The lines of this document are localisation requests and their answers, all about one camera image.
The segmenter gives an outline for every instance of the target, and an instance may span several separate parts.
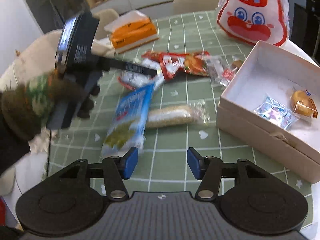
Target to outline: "screen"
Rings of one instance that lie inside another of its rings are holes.
[[[72,33],[73,26],[75,25],[77,17],[68,20],[63,28],[63,33],[61,34],[58,50],[67,50],[70,36]]]

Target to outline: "blue snack package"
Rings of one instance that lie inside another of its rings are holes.
[[[285,130],[299,119],[289,108],[269,96],[253,112]]]
[[[102,146],[102,158],[122,157],[131,147],[143,150],[144,129],[154,83],[146,85],[122,98]]]

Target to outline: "snack package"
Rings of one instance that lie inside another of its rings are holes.
[[[159,87],[161,87],[164,83],[164,76],[162,74],[160,64],[158,62],[145,58],[141,62],[141,65],[158,70],[158,74],[155,77],[150,78],[142,74],[122,71],[120,76],[118,76],[119,83],[130,90],[136,90],[150,83],[155,84],[154,90],[157,90]]]
[[[148,58],[152,61],[156,61],[159,63],[159,56],[161,51],[147,50],[145,53],[141,55],[142,58]]]
[[[241,68],[243,61],[239,59],[237,56],[231,56],[233,62],[231,63],[230,68],[232,70],[236,69],[237,71]]]
[[[167,53],[147,51],[141,57],[149,58],[160,63],[162,73],[166,80],[174,78],[177,71],[184,71],[191,75],[208,76],[203,57],[209,55],[207,51],[193,53]]]
[[[224,66],[220,56],[209,55],[203,57],[211,82],[218,83],[224,87],[230,84],[243,63],[242,60],[235,56],[232,56],[232,59],[234,61],[229,66]]]
[[[307,90],[294,91],[290,100],[292,111],[306,117],[317,118],[318,111],[310,95]]]
[[[146,85],[122,98],[102,146],[102,158],[122,157],[131,147],[143,150],[143,133],[154,84]]]
[[[299,120],[299,117],[289,108],[269,96],[267,96],[263,104],[253,112],[285,130]]]
[[[112,33],[110,40],[116,53],[123,53],[159,38],[154,23],[136,10],[121,15],[103,28]]]
[[[207,125],[210,121],[205,100],[197,103],[169,106],[152,110],[148,114],[146,128],[159,128],[165,126],[202,123]]]

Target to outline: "blue gripper pad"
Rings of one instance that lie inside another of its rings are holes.
[[[123,179],[129,179],[138,163],[138,149],[136,147],[132,147],[123,158],[126,159],[124,164]]]
[[[187,162],[195,179],[202,179],[199,159],[190,148],[187,150]]]

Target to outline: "blue cartoon eye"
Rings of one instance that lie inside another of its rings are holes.
[[[255,12],[252,15],[252,23],[257,24],[257,25],[264,25],[265,24],[265,19],[262,13],[260,12]]]
[[[247,18],[248,18],[248,15],[247,15],[247,11],[244,9],[244,8],[242,8],[242,7],[238,7],[236,10],[235,10],[235,16],[237,17],[237,18],[239,18],[240,20],[242,20],[242,21],[246,21],[247,20]]]

